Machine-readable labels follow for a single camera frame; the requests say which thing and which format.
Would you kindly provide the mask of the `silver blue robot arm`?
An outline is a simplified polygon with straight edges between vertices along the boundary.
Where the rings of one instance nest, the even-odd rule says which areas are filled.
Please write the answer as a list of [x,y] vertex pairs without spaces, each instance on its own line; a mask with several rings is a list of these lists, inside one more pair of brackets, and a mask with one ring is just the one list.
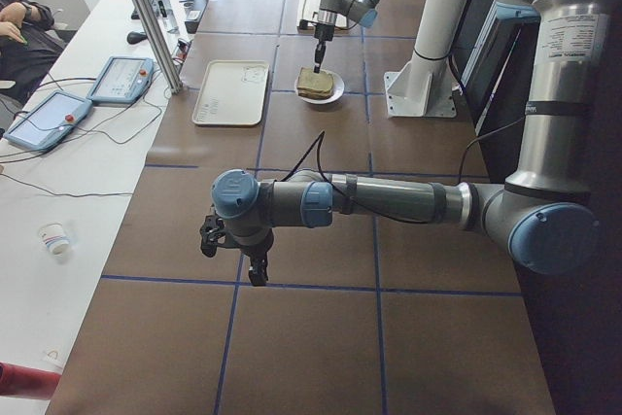
[[501,17],[539,22],[517,169],[501,185],[454,187],[321,170],[258,181],[230,170],[213,183],[201,251],[237,249],[252,284],[267,283],[277,226],[327,226],[334,213],[374,214],[407,224],[455,223],[478,229],[532,271],[558,274],[596,250],[599,223],[581,176],[593,82],[610,19],[621,0],[497,0]]
[[353,23],[369,28],[377,17],[375,7],[380,0],[320,0],[314,37],[318,40],[314,55],[314,73],[319,73],[326,53],[326,43],[333,39],[336,20],[343,16]]

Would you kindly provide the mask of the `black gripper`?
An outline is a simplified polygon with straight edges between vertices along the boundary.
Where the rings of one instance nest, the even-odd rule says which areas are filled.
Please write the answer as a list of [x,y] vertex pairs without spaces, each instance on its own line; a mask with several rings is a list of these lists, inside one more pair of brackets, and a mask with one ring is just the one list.
[[266,235],[256,245],[243,246],[241,252],[250,260],[248,277],[253,287],[265,287],[268,282],[268,252],[274,242],[273,235]]
[[326,54],[327,42],[333,39],[334,25],[326,23],[316,23],[314,29],[314,37],[318,40],[314,52],[314,68],[313,72],[319,74],[322,70],[322,62]]

